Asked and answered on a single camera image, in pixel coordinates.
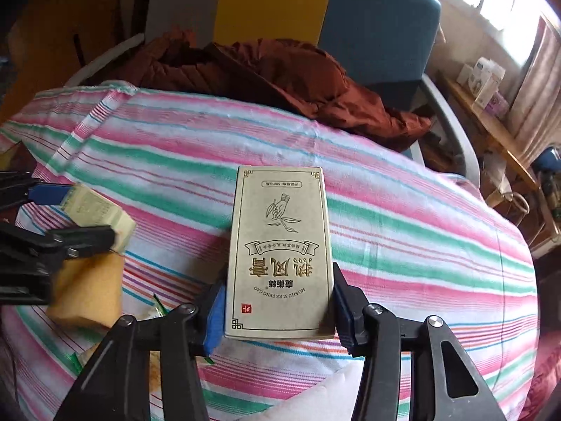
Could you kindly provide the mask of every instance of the metal screw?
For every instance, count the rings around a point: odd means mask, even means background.
[[[428,323],[435,328],[439,328],[444,324],[444,320],[439,316],[432,315],[428,318]]]
[[[384,311],[384,308],[379,303],[370,303],[367,305],[367,307],[372,310],[372,313],[374,313],[374,315],[380,315]]]
[[[197,306],[193,303],[187,302],[183,305],[180,305],[179,310],[185,315],[192,315],[197,311]]]
[[[119,325],[130,326],[134,320],[135,317],[132,315],[123,315],[122,317],[119,318]]]
[[[35,267],[37,268],[37,274],[39,274],[39,275],[49,275],[49,273],[47,272],[47,268],[45,267],[44,264],[37,263],[37,265]]]

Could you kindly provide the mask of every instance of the wooden furniture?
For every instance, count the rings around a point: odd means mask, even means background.
[[[439,73],[437,85],[441,89],[442,94],[446,97],[453,97],[469,119],[475,123],[475,126],[485,137],[486,146],[500,153],[506,160],[507,166],[512,168],[520,176],[520,179],[528,186],[530,191],[535,192],[544,223],[543,227],[547,229],[552,239],[556,239],[557,236],[559,236],[559,227],[553,219],[545,196],[543,195],[540,181],[534,174],[532,168],[530,166],[525,166],[520,161],[522,153],[520,149],[518,149],[518,145],[509,131],[497,117],[473,106],[475,99],[471,93],[460,86],[455,80]],[[495,191],[487,197],[485,202],[487,205],[494,208],[502,201],[502,195],[498,191]]]

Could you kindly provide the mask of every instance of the blue gripper pad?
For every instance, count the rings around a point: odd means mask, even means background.
[[[38,183],[29,190],[28,199],[38,206],[60,205],[74,185],[54,185],[51,183]]]
[[[341,345],[347,348],[349,354],[358,345],[354,339],[354,327],[352,316],[349,312],[349,307],[346,305],[341,289],[337,284],[333,287],[335,294],[335,321],[337,326],[337,334]]]
[[[214,303],[207,317],[207,335],[203,342],[206,356],[209,356],[220,343],[224,335],[224,315],[226,312],[226,286],[218,290]]]

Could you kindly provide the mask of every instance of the blue chair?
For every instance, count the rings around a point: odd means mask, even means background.
[[[385,105],[408,111],[420,87],[456,153],[458,174],[479,187],[479,164],[454,112],[424,70],[440,20],[438,0],[329,0],[319,47]],[[423,163],[418,143],[408,156]]]

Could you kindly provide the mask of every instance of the yellow sponge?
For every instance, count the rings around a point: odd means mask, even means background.
[[[65,261],[47,316],[63,326],[110,328],[122,315],[124,257],[106,253]]]

